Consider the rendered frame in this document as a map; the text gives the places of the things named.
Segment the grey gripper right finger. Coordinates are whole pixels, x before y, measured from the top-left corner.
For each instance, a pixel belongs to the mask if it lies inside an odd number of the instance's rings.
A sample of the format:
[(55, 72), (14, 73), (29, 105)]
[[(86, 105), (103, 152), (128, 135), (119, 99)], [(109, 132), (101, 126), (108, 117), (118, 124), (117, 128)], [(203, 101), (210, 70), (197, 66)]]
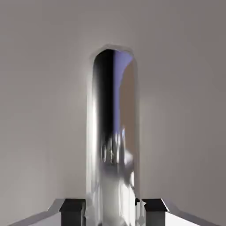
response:
[(135, 199), (135, 226), (215, 226), (178, 209), (166, 199)]

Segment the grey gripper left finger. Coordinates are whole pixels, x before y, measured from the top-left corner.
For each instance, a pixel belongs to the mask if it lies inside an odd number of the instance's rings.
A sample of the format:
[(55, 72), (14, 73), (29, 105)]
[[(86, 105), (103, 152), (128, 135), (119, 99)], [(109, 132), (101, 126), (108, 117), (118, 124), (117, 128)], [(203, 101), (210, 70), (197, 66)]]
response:
[(8, 226), (86, 226), (85, 199), (55, 199), (48, 210)]

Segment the curved shiny metal handle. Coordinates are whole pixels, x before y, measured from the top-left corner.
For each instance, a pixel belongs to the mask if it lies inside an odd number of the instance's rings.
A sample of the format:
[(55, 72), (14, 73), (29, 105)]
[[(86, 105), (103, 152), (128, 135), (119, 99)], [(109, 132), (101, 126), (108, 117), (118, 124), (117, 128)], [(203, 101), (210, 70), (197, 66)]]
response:
[(134, 54), (115, 46), (96, 52), (87, 88), (87, 226), (144, 226)]

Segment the grey painted drawer front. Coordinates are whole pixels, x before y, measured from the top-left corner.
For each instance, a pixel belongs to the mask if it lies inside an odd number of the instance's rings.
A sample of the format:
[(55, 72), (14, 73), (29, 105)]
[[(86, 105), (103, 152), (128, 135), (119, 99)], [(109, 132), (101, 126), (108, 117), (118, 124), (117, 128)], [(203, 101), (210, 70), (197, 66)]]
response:
[(226, 226), (226, 0), (0, 0), (0, 226), (85, 196), (107, 44), (137, 61), (141, 196)]

